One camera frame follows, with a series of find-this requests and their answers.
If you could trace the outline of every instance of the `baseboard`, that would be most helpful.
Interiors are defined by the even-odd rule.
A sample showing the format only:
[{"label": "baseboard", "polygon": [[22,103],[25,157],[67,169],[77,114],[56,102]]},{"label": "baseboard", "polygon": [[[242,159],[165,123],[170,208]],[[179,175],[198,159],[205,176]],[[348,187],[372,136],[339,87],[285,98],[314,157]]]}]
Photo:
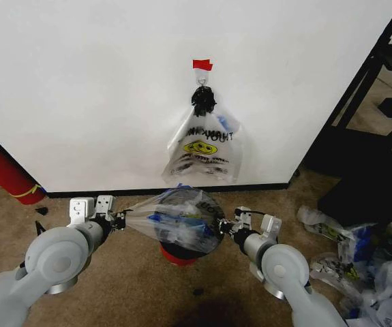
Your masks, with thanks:
[{"label": "baseboard", "polygon": [[[207,192],[234,192],[234,191],[257,191],[261,189],[287,189],[290,183],[274,184],[250,184],[250,185],[228,185],[228,186],[206,186],[198,187]],[[146,196],[161,194],[167,189],[124,189],[116,191],[75,191],[75,192],[48,192],[49,198],[80,198],[94,197],[101,194],[110,196]]]}]

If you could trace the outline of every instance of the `red tape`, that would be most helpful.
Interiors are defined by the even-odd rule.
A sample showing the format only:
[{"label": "red tape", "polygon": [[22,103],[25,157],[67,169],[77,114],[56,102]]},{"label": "red tape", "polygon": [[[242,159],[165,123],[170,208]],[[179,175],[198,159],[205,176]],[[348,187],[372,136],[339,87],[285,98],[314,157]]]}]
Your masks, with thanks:
[{"label": "red tape", "polygon": [[193,69],[198,68],[198,69],[203,69],[207,70],[208,72],[211,71],[213,64],[209,62],[210,59],[205,59],[205,60],[193,60]]}]

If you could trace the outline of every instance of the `red fire extinguisher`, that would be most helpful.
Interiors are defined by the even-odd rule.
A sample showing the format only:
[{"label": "red fire extinguisher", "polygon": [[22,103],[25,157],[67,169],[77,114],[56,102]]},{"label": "red fire extinguisher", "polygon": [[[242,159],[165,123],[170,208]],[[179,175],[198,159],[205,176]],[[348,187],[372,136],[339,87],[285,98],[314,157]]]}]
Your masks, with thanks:
[{"label": "red fire extinguisher", "polygon": [[5,153],[1,146],[0,186],[23,204],[34,204],[46,196],[41,186]]}]

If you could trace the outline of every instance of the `clear plastic bag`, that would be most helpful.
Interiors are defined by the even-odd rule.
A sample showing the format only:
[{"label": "clear plastic bag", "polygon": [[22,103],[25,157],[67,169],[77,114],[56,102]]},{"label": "clear plastic bag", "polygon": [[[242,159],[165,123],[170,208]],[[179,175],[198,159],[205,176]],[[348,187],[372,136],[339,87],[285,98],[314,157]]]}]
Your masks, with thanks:
[{"label": "clear plastic bag", "polygon": [[198,172],[236,181],[241,165],[240,124],[216,108],[204,116],[192,110],[168,144],[170,161],[162,177],[173,178]]},{"label": "clear plastic bag", "polygon": [[170,161],[162,173],[166,182],[186,174],[201,173],[233,183],[242,160],[240,123],[215,102],[205,86],[212,68],[209,60],[193,61],[197,82],[192,108],[168,143]]},{"label": "clear plastic bag", "polygon": [[159,240],[201,253],[221,242],[224,213],[206,192],[182,186],[169,189],[126,210],[126,225]]}]

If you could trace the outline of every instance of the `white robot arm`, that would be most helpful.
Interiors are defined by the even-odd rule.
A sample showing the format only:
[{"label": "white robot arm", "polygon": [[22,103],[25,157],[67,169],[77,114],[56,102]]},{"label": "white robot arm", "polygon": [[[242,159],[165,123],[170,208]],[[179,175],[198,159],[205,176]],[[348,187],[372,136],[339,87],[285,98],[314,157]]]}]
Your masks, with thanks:
[{"label": "white robot arm", "polygon": [[40,234],[23,264],[0,273],[0,327],[22,326],[29,308],[43,294],[61,293],[77,282],[91,254],[118,227],[118,221],[107,220],[113,200],[100,196],[94,210],[93,198],[72,199],[69,226]]},{"label": "white robot arm", "polygon": [[[252,213],[264,215],[262,234],[252,230]],[[250,271],[265,289],[292,308],[295,327],[346,327],[332,303],[309,284],[310,268],[294,247],[277,243],[282,221],[246,207],[235,210],[235,221],[223,221],[220,230],[230,234],[250,259]]]},{"label": "white robot arm", "polygon": [[[29,246],[24,264],[0,273],[0,327],[22,326],[29,308],[43,294],[63,292],[77,282],[91,254],[112,231],[125,227],[124,213],[112,213],[113,202],[112,196],[100,196],[94,209],[93,198],[72,199],[69,226],[40,234]],[[309,286],[309,267],[302,254],[277,243],[280,219],[264,215],[259,234],[252,230],[252,213],[238,208],[235,221],[222,221],[220,230],[248,256],[251,272],[265,289],[288,300],[293,324],[345,327],[334,306]]]}]

